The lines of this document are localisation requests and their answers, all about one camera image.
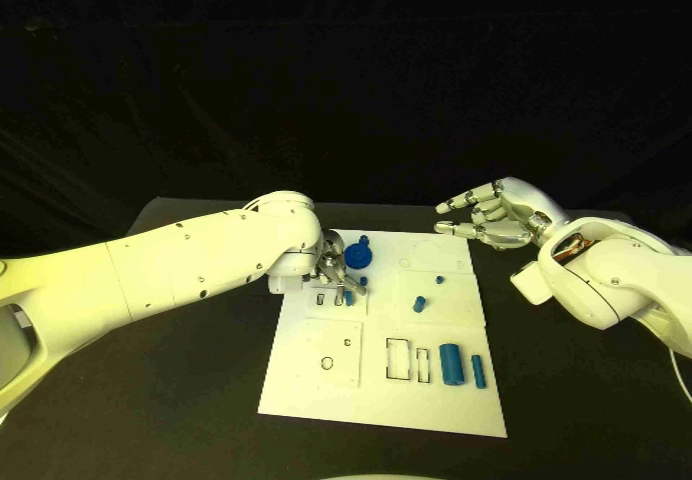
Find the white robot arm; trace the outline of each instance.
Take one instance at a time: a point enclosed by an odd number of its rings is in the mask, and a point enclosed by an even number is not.
[[[313,202],[274,192],[244,209],[120,240],[0,261],[0,418],[55,364],[110,330],[270,275],[270,291],[303,276],[365,293],[345,274],[344,242],[320,230]],[[15,312],[34,325],[32,344]]]
[[[544,192],[512,177],[452,198],[437,212],[468,205],[476,205],[473,224],[439,222],[436,231],[498,249],[538,245],[538,260],[511,278],[531,303],[555,297],[577,319],[600,329],[635,317],[669,348],[692,358],[687,251],[625,222],[596,217],[571,221]]]

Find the dark table surface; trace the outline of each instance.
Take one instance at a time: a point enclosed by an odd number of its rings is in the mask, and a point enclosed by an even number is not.
[[[243,203],[158,199],[130,233]],[[408,232],[437,218],[382,205],[316,213],[325,228]],[[692,478],[692,407],[665,346],[633,320],[599,331],[554,300],[527,302],[509,275],[532,246],[470,250],[508,439],[260,415],[283,299],[261,279],[62,361],[2,426],[0,479]]]

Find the blue object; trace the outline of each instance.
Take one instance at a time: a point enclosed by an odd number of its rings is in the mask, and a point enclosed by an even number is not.
[[[486,388],[486,376],[483,375],[483,364],[481,363],[481,355],[472,355],[473,376],[476,378],[476,388]]]
[[[465,383],[465,370],[462,368],[459,345],[453,343],[440,345],[440,361],[443,363],[444,384],[462,385]]]
[[[349,245],[344,252],[344,260],[351,268],[365,268],[372,262],[372,250],[368,247],[371,241],[367,235],[361,235],[358,243]]]
[[[426,306],[426,297],[416,297],[414,312],[421,313]]]

